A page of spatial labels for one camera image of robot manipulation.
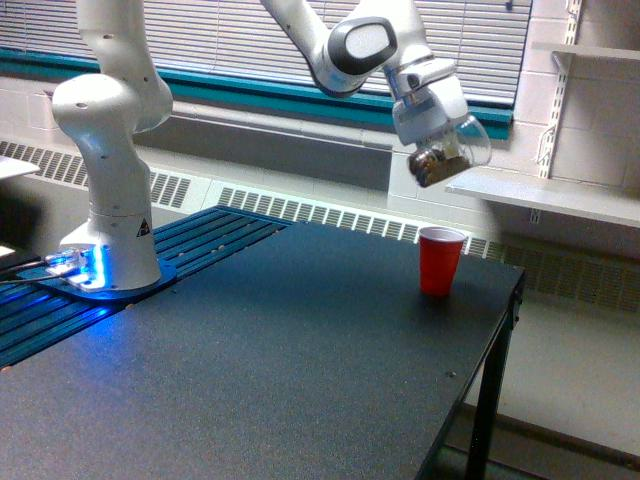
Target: warning label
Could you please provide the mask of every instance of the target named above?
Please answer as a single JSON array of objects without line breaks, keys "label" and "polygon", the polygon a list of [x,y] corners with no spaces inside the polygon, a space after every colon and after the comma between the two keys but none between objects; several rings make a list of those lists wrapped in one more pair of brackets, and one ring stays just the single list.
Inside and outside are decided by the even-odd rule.
[{"label": "warning label", "polygon": [[140,230],[138,230],[137,237],[144,237],[145,235],[149,235],[151,233],[151,228],[149,227],[149,223],[147,223],[147,219],[142,219],[142,225],[140,225]]}]

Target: table leg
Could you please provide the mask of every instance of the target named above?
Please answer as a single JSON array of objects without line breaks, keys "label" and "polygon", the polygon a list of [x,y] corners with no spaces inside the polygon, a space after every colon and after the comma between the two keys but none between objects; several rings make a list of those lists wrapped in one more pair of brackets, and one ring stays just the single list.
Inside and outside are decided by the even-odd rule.
[{"label": "table leg", "polygon": [[481,480],[484,478],[489,458],[489,448],[491,447],[493,424],[498,412],[502,377],[507,362],[512,329],[513,321],[507,319],[484,363],[465,480]]}]

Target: blue led light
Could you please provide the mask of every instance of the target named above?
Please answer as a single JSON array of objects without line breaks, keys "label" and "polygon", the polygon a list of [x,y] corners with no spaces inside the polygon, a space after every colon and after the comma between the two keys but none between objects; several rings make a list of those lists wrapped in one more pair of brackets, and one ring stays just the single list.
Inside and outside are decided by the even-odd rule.
[{"label": "blue led light", "polygon": [[60,257],[60,258],[56,258],[55,260],[52,260],[51,262],[49,262],[49,265],[52,267],[55,267],[56,265],[61,265],[63,263],[65,263],[67,261],[66,258],[64,257]]},{"label": "blue led light", "polygon": [[102,246],[93,247],[93,288],[102,288],[106,284],[104,258],[102,255]]}]

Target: blue metal rail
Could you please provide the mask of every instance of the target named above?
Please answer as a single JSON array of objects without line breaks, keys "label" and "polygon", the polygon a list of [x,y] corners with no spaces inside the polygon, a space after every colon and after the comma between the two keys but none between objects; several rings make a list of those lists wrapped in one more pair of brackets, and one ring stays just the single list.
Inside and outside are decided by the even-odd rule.
[{"label": "blue metal rail", "polygon": [[[158,257],[175,265],[178,281],[290,225],[216,207],[154,231]],[[124,308],[96,305],[38,285],[0,287],[0,368],[16,364]]]}]

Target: radiator vent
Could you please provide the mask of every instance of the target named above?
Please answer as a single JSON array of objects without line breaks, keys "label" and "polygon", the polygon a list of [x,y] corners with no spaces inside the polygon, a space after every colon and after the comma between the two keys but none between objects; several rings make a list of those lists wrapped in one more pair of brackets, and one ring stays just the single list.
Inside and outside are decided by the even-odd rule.
[{"label": "radiator vent", "polygon": [[[53,182],[87,188],[89,177],[82,157],[45,150],[28,145],[2,141],[0,155],[33,163],[40,168],[34,175]],[[152,171],[151,203],[180,209],[189,192],[191,180]]]},{"label": "radiator vent", "polygon": [[[366,210],[288,195],[274,197],[272,192],[248,191],[227,185],[220,194],[220,205],[289,221],[332,225],[413,243],[418,241],[418,229],[427,225],[407,223],[406,219],[389,215],[375,216]],[[524,267],[529,290],[624,312],[640,312],[640,269],[610,265],[605,259],[600,261],[592,257],[543,252],[542,248],[506,245],[466,233],[469,239],[463,253]]]}]

